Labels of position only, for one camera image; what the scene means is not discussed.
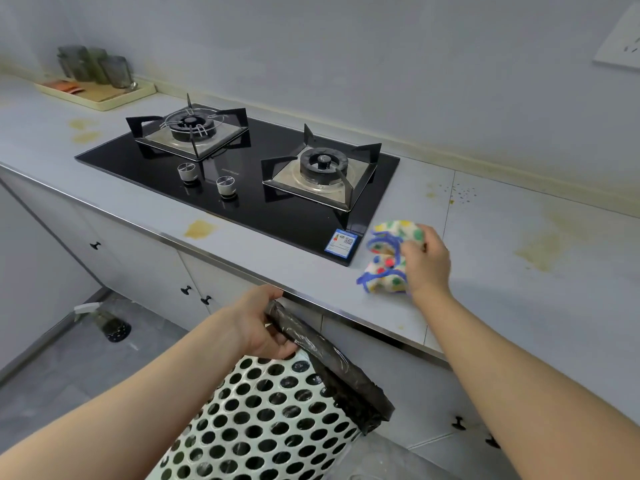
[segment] person's left hand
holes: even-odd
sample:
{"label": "person's left hand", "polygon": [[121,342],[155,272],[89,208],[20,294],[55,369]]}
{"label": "person's left hand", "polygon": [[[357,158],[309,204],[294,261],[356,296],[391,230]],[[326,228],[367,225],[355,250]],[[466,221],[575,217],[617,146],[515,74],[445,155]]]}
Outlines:
{"label": "person's left hand", "polygon": [[244,354],[271,359],[283,359],[298,349],[292,341],[269,324],[264,309],[269,300],[282,296],[282,290],[271,285],[256,286],[230,307],[234,323],[244,341]]}

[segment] black glass cooktop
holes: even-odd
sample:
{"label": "black glass cooktop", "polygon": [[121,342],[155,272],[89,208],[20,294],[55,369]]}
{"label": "black glass cooktop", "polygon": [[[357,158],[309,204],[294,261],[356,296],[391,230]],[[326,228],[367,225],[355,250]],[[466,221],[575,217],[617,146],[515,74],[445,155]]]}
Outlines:
{"label": "black glass cooktop", "polygon": [[[354,148],[324,138],[318,143],[342,152]],[[345,266],[367,231],[399,159],[380,154],[378,166],[350,212],[333,209],[262,184],[261,160],[289,155],[303,142],[303,132],[249,119],[249,130],[206,160],[196,163],[198,183],[185,186],[177,171],[188,162],[168,152],[138,144],[131,134],[120,136],[76,157],[78,161],[142,187],[197,207],[217,217],[249,227]],[[216,179],[236,179],[236,197],[220,197]],[[345,246],[327,251],[336,231],[340,239],[355,238],[346,257]]]}

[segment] colorful rag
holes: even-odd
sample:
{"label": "colorful rag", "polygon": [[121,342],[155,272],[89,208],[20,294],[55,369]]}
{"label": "colorful rag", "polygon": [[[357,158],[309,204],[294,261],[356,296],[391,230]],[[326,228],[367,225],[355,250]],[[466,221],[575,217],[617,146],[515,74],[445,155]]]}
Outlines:
{"label": "colorful rag", "polygon": [[392,293],[406,291],[406,263],[400,254],[404,241],[424,241],[422,229],[411,221],[389,221],[374,227],[368,249],[377,254],[356,280],[367,293],[379,289]]}

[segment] white countertop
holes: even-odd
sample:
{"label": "white countertop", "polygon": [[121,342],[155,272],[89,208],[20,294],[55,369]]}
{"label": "white countertop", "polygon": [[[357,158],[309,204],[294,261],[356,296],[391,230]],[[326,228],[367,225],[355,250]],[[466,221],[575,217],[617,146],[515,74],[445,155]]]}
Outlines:
{"label": "white countertop", "polygon": [[[182,106],[180,99],[154,95],[96,112],[2,76],[0,165],[442,356],[408,297],[370,295],[355,284],[371,259],[365,246],[350,267],[341,266],[74,159],[128,132],[126,116],[163,115]],[[216,230],[204,239],[185,237],[197,219]],[[444,233],[452,289],[464,304],[640,421],[640,219],[406,158],[372,225],[391,219]]]}

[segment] black trash bag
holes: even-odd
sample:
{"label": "black trash bag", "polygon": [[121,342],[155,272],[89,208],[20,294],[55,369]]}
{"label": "black trash bag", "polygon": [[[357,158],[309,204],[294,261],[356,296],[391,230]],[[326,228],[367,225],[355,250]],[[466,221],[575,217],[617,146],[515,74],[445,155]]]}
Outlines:
{"label": "black trash bag", "polygon": [[391,419],[395,407],[382,389],[329,340],[277,301],[270,301],[265,313],[286,338],[309,354],[311,364],[335,405],[356,423],[364,435],[379,427],[383,420]]}

